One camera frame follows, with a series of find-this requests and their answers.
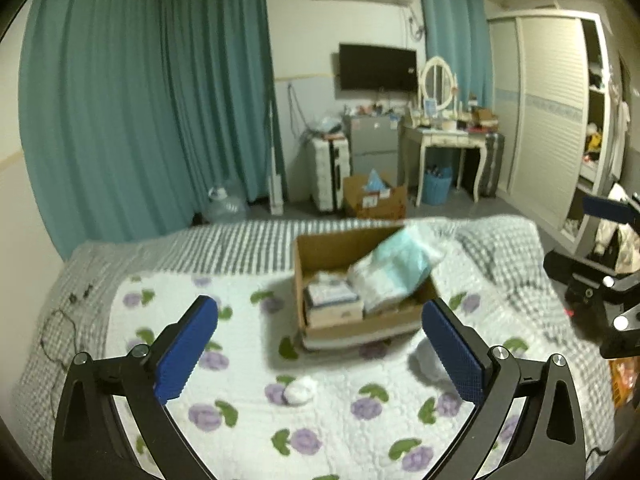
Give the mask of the grey checked bed sheet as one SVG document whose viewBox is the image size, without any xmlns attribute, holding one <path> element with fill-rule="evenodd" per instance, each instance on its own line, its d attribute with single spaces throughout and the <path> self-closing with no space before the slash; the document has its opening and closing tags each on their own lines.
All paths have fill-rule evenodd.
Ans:
<svg viewBox="0 0 640 480">
<path fill-rule="evenodd" d="M 498 296 L 529 322 L 542 322 L 559 303 L 542 270 L 542 248 L 533 221 L 513 214 L 477 220 L 427 218 L 439 236 L 462 247 Z M 209 274 L 287 271 L 300 234 L 361 229 L 367 220 L 255 220 L 198 226 L 140 243 L 85 242 L 49 287 L 29 357 L 14 389 L 17 441 L 50 478 L 53 411 L 63 374 L 75 351 L 104 349 L 108 312 L 119 283 L 134 274 L 172 271 Z"/>
</svg>

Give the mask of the blue laundry basket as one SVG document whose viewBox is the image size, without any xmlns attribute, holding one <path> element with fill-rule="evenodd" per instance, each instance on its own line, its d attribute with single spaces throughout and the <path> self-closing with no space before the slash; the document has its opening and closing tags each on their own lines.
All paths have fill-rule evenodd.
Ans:
<svg viewBox="0 0 640 480">
<path fill-rule="evenodd" d="M 433 166 L 424 172 L 422 200 L 430 206 L 439 206 L 448 200 L 451 188 L 450 167 Z"/>
</svg>

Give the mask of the black wall television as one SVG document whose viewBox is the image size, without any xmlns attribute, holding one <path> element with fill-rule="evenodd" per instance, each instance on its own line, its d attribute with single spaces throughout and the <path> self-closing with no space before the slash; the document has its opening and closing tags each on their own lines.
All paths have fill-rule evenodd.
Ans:
<svg viewBox="0 0 640 480">
<path fill-rule="evenodd" d="M 340 44 L 338 76 L 341 89 L 416 92 L 418 59 L 415 50 Z"/>
</svg>

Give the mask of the dark suitcase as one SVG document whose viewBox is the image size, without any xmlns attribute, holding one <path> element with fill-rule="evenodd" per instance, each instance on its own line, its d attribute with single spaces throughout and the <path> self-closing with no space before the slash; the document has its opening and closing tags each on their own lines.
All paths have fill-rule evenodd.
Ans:
<svg viewBox="0 0 640 480">
<path fill-rule="evenodd" d="M 498 132 L 487 133 L 486 151 L 485 165 L 478 190 L 483 197 L 495 197 L 501 174 L 504 135 Z"/>
</svg>

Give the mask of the large teal curtain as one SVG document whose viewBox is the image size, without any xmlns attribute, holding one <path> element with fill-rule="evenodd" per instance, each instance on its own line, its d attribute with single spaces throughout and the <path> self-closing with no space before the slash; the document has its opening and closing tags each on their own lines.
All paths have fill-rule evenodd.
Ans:
<svg viewBox="0 0 640 480">
<path fill-rule="evenodd" d="M 18 108 L 58 254 L 188 226 L 217 184 L 268 194 L 266 0 L 34 0 Z"/>
</svg>

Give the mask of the cardboard box on floor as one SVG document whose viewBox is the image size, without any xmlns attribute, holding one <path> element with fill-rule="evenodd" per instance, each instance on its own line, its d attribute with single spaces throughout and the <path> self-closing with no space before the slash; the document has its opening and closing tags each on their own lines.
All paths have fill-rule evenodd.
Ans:
<svg viewBox="0 0 640 480">
<path fill-rule="evenodd" d="M 364 220 L 402 220 L 406 218 L 408 190 L 405 185 L 391 186 L 390 179 L 382 177 L 386 189 L 369 192 L 364 189 L 368 177 L 355 174 L 344 180 L 344 209 L 347 217 Z"/>
</svg>

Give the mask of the white book in box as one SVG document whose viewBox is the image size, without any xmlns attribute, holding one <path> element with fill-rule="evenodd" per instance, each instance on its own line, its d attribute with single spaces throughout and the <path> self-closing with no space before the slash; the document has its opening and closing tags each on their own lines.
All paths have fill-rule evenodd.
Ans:
<svg viewBox="0 0 640 480">
<path fill-rule="evenodd" d="M 304 289 L 306 321 L 311 328 L 325 328 L 363 320 L 363 300 L 349 282 L 339 276 L 319 274 Z"/>
</svg>

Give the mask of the white blue tissue pack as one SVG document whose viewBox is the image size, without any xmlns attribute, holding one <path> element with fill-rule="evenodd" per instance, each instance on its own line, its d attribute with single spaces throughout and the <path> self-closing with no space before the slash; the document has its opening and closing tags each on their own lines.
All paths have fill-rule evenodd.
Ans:
<svg viewBox="0 0 640 480">
<path fill-rule="evenodd" d="M 363 300 L 364 315 L 378 314 L 411 296 L 445 256 L 430 226 L 409 224 L 352 264 L 347 281 Z"/>
</svg>

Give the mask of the white floral quilt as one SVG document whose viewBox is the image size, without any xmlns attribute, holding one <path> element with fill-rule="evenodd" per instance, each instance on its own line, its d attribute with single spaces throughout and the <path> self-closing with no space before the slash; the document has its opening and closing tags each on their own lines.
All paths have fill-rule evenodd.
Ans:
<svg viewBox="0 0 640 480">
<path fill-rule="evenodd" d="M 595 346 L 576 337 L 559 298 L 542 322 L 529 322 L 506 306 L 459 243 L 439 238 L 446 256 L 433 282 L 454 313 L 488 344 L 502 344 L 518 358 L 564 354 L 586 445 L 611 446 L 608 364 Z M 294 296 L 295 240 L 287 271 L 128 276 L 112 301 L 106 354 L 120 356 L 135 344 L 153 341 L 194 298 L 207 295 L 219 304 L 219 325 L 168 410 L 217 477 L 423 477 L 471 415 L 472 405 L 452 385 L 429 385 L 413 373 L 409 359 L 424 338 L 420 330 L 337 352 L 304 350 Z M 303 376 L 318 382 L 316 396 L 306 405 L 289 406 L 284 388 Z"/>
</svg>

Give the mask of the white oval vanity mirror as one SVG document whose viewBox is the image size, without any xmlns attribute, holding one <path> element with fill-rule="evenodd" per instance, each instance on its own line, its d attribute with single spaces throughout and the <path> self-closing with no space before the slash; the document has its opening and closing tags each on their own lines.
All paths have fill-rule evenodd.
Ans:
<svg viewBox="0 0 640 480">
<path fill-rule="evenodd" d="M 422 110 L 429 107 L 443 112 L 454 100 L 457 79 L 449 64 L 441 56 L 429 58 L 418 76 L 418 99 Z"/>
</svg>

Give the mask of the silver mini fridge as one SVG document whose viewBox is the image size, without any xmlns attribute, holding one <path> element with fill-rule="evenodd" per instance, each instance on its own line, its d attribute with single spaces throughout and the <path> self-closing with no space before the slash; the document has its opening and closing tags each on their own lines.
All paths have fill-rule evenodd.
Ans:
<svg viewBox="0 0 640 480">
<path fill-rule="evenodd" d="M 399 168 L 399 122 L 394 116 L 347 116 L 352 174 L 370 174 L 375 170 L 396 185 Z"/>
</svg>

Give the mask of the cardboard box on bed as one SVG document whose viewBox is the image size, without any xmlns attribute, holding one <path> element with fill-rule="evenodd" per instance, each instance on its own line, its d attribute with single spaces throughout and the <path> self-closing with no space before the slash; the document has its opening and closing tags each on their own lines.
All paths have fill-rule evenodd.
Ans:
<svg viewBox="0 0 640 480">
<path fill-rule="evenodd" d="M 429 224 L 299 235 L 293 264 L 302 346 L 342 350 L 420 330 L 423 305 L 439 296 L 432 273 L 445 256 Z"/>
</svg>

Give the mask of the clear water jug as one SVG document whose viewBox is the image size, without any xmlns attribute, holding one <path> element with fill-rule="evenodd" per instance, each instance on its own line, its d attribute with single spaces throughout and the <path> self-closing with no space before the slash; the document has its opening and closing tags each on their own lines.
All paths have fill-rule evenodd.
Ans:
<svg viewBox="0 0 640 480">
<path fill-rule="evenodd" d="M 208 205 L 204 218 L 211 224 L 236 223 L 247 218 L 247 204 L 242 196 L 224 186 L 213 186 L 208 191 Z"/>
</svg>

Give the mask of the teal curtain by wardrobe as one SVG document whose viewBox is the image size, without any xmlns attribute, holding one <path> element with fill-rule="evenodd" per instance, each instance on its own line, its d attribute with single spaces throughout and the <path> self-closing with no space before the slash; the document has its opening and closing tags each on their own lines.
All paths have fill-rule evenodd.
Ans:
<svg viewBox="0 0 640 480">
<path fill-rule="evenodd" d="M 492 107 L 492 61 L 485 0 L 421 0 L 429 58 L 440 56 L 457 75 L 459 99 Z"/>
</svg>

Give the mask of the white louvered wardrobe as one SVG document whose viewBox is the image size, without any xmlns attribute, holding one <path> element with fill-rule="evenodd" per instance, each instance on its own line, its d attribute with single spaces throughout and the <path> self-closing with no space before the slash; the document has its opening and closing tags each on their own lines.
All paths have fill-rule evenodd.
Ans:
<svg viewBox="0 0 640 480">
<path fill-rule="evenodd" d="M 585 11 L 510 11 L 488 24 L 504 137 L 498 194 L 568 252 L 586 254 L 598 222 L 582 201 L 608 192 L 617 136 L 611 37 Z"/>
</svg>

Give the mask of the white soft cloth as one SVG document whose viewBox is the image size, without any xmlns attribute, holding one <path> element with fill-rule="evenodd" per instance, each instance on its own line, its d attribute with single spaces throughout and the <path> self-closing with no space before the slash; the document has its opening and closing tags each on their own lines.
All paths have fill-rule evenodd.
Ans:
<svg viewBox="0 0 640 480">
<path fill-rule="evenodd" d="M 452 384 L 442 361 L 427 338 L 423 338 L 413 350 L 409 364 L 416 377 L 426 384 L 440 386 Z"/>
</svg>

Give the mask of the white suitcase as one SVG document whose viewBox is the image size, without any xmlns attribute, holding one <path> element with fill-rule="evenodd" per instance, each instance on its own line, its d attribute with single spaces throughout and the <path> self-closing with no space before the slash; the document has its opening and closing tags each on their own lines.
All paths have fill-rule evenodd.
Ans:
<svg viewBox="0 0 640 480">
<path fill-rule="evenodd" d="M 350 176 L 350 151 L 344 136 L 306 143 L 310 192 L 320 212 L 341 210 L 344 204 L 344 180 Z"/>
</svg>

